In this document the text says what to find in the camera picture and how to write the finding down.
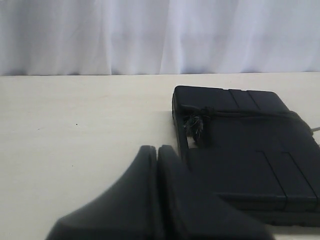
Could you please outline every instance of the white table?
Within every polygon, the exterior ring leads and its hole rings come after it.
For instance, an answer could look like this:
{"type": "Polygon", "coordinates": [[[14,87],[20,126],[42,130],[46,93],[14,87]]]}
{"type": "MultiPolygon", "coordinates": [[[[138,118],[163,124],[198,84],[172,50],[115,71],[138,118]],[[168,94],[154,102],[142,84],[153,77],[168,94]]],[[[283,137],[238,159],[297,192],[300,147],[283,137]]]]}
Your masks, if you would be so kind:
{"type": "MultiPolygon", "coordinates": [[[[112,185],[141,145],[177,148],[177,85],[274,91],[320,126],[320,73],[0,77],[0,239],[43,240],[112,185]]],[[[320,228],[270,229],[320,239],[320,228]]]]}

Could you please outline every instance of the black plastic object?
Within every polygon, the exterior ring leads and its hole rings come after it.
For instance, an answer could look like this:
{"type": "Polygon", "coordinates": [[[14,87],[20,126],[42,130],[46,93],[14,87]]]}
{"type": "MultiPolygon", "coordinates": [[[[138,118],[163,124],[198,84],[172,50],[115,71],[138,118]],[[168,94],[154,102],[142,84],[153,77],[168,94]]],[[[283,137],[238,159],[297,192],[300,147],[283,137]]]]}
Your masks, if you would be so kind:
{"type": "Polygon", "coordinates": [[[158,179],[169,239],[273,239],[264,225],[207,190],[171,146],[159,149],[158,179]]]}
{"type": "Polygon", "coordinates": [[[58,220],[47,240],[164,239],[156,163],[155,148],[142,146],[110,189],[58,220]]]}
{"type": "Polygon", "coordinates": [[[182,160],[211,192],[267,224],[320,227],[320,148],[274,92],[177,86],[172,116],[182,160]]]}

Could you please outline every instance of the white curtain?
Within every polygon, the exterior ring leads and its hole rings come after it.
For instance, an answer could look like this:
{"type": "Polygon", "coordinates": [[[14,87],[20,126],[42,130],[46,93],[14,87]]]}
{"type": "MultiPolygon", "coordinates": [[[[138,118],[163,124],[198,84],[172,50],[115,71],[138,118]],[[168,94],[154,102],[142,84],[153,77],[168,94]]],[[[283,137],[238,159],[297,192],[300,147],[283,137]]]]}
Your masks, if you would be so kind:
{"type": "Polygon", "coordinates": [[[0,0],[0,75],[304,71],[319,0],[0,0]]]}

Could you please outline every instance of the curtain fold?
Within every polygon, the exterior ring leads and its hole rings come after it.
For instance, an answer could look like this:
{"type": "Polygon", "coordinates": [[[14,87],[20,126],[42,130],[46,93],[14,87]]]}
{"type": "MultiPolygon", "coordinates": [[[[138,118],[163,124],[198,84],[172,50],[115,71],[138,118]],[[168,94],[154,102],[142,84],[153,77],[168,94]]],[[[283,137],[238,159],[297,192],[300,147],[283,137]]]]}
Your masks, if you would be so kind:
{"type": "Polygon", "coordinates": [[[0,0],[0,75],[305,71],[318,0],[0,0]]]}

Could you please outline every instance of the table surface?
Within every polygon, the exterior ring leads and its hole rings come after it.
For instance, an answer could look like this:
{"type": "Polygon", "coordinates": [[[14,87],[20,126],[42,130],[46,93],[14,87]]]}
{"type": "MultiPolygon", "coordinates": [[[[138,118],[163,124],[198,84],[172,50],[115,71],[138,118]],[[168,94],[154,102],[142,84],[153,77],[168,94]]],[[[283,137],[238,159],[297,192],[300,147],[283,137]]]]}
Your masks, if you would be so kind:
{"type": "MultiPolygon", "coordinates": [[[[0,239],[43,240],[112,185],[141,145],[177,149],[177,85],[274,91],[320,126],[320,72],[0,77],[0,239]]],[[[279,240],[320,239],[320,228],[269,229],[279,240]]]]}

